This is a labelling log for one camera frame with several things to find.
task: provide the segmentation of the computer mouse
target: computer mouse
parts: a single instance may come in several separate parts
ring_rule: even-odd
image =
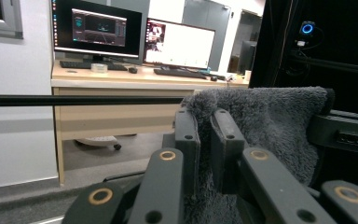
[[[129,72],[133,73],[133,74],[137,74],[138,73],[138,69],[136,67],[131,67],[129,68]]]

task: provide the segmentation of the blue light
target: blue light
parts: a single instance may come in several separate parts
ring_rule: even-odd
[[[303,28],[301,29],[301,31],[307,35],[307,34],[310,34],[312,31],[313,31],[313,26],[310,25],[310,24],[307,24],[305,26],[303,26]]]

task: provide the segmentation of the desk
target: desk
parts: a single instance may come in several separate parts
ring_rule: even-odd
[[[246,88],[239,79],[230,88]],[[93,73],[89,69],[61,68],[55,62],[51,87],[54,95],[188,96],[196,91],[225,88],[225,81],[155,75],[153,68]],[[172,130],[179,105],[88,105],[55,106],[57,162],[60,183],[64,183],[62,141],[86,137]]]

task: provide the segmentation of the fuzzy gray cloth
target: fuzzy gray cloth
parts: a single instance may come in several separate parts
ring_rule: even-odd
[[[326,100],[327,91],[319,87],[207,90],[185,99],[183,105],[195,116],[201,141],[200,193],[185,198],[185,223],[242,223],[236,196],[213,189],[210,116],[216,108],[231,114],[249,147],[273,152],[298,181],[308,185],[318,152],[308,143],[306,130]]]

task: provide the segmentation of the gray floor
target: gray floor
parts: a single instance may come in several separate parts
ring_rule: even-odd
[[[0,189],[0,223],[32,223],[63,216],[78,193],[112,175],[143,171],[161,148],[163,133],[117,136],[121,150],[64,142],[65,184],[18,185]],[[118,182],[125,186],[134,177]]]

